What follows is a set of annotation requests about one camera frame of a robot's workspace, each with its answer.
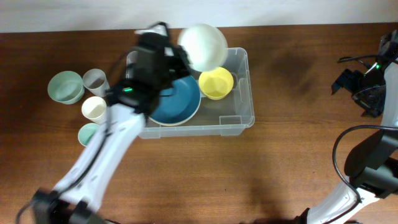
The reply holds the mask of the dark blue bowl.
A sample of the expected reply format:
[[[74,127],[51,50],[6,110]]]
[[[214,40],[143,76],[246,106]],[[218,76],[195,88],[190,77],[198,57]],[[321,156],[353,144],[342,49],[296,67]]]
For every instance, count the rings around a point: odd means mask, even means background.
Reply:
[[[172,88],[160,92],[160,101],[150,119],[163,126],[176,126],[191,119],[201,103],[197,81],[187,76],[172,82]]]

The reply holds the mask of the green cup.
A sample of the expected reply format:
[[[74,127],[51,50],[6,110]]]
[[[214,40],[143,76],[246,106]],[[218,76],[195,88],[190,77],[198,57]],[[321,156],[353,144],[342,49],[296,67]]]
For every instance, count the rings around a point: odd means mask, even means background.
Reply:
[[[82,146],[87,146],[90,139],[97,132],[99,125],[96,123],[88,123],[82,126],[78,132],[78,141]]]

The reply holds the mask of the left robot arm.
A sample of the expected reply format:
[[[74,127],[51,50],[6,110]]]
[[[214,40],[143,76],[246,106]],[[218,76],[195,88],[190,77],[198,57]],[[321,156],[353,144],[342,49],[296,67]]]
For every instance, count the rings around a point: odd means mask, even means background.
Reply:
[[[56,186],[39,189],[18,211],[16,223],[26,210],[34,223],[107,223],[97,211],[114,171],[159,106],[162,91],[192,73],[187,53],[171,43],[168,31],[141,31],[133,51],[136,60],[125,68],[132,75],[106,91],[106,121]]]

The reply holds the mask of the cream cup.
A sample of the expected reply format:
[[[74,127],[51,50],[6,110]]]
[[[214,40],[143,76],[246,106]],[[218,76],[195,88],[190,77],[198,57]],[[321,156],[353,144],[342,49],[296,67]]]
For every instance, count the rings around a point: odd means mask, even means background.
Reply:
[[[106,121],[106,102],[103,98],[92,96],[86,99],[82,106],[83,116],[96,124],[102,124]]]

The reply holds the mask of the light green small bowl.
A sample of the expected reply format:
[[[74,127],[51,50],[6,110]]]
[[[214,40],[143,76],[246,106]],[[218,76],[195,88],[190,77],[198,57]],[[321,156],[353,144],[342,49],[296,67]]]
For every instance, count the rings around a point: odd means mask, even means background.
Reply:
[[[58,103],[71,105],[78,102],[85,93],[82,77],[73,71],[56,74],[47,87],[49,97]]]

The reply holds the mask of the white small bowl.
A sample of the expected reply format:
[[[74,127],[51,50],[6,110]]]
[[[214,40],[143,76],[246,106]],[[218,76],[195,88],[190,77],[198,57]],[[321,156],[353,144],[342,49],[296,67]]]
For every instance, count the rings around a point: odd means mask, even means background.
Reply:
[[[190,66],[198,72],[222,66],[228,56],[228,44],[223,33],[208,24],[196,24],[181,31],[178,45],[186,51]]]

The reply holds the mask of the beige bowl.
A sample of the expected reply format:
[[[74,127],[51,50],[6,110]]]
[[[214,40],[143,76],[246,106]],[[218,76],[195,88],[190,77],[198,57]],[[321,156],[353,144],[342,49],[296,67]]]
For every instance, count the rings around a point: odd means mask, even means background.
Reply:
[[[150,119],[163,126],[178,126],[192,119],[200,107],[198,101],[163,101]]]

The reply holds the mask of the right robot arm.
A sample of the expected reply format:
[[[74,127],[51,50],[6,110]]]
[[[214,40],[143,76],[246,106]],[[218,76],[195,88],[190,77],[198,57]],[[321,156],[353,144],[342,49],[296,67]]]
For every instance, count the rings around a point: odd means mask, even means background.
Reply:
[[[294,223],[346,223],[365,206],[397,194],[397,31],[381,37],[373,65],[367,71],[345,70],[332,84],[336,93],[344,88],[365,115],[382,117],[380,125],[359,125],[343,131],[332,149],[333,167],[341,179],[323,202],[307,208]],[[343,170],[339,170],[336,151],[343,137],[355,130],[375,133],[354,147]]]

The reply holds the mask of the yellow small bowl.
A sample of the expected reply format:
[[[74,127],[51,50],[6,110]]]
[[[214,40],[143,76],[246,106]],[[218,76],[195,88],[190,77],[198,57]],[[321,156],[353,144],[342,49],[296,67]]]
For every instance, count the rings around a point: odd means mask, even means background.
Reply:
[[[198,78],[201,92],[211,100],[221,100],[226,97],[234,86],[232,74],[223,67],[209,72],[202,72]]]

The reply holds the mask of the grey cup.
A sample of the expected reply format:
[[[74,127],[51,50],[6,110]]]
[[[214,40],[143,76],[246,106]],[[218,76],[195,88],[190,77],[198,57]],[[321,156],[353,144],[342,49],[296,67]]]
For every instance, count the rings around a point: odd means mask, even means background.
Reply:
[[[97,68],[91,69],[84,74],[83,85],[91,91],[92,94],[99,97],[105,97],[106,90],[109,89],[106,74],[104,71]]]

